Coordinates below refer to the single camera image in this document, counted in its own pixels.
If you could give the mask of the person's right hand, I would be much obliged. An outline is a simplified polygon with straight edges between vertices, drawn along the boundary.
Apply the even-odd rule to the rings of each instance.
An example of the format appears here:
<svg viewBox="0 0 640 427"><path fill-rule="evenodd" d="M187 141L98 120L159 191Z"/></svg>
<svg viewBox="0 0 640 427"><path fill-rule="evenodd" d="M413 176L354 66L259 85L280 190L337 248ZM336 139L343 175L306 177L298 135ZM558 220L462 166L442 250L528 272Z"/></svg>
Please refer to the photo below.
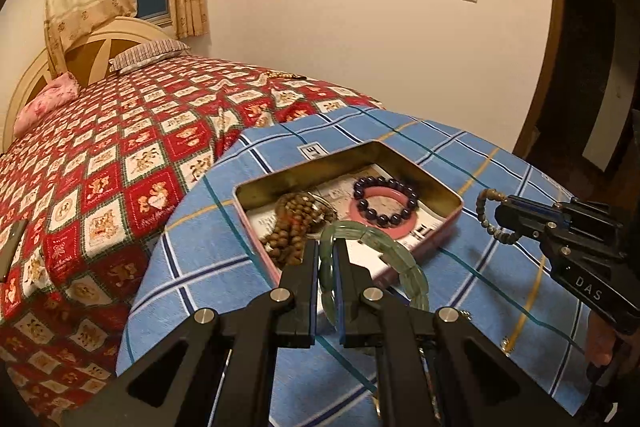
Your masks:
<svg viewBox="0 0 640 427"><path fill-rule="evenodd" d="M586 358L589 363L597 367L609 365L615 343L622 339L611 324L596 312L590 312L586 337Z"/></svg>

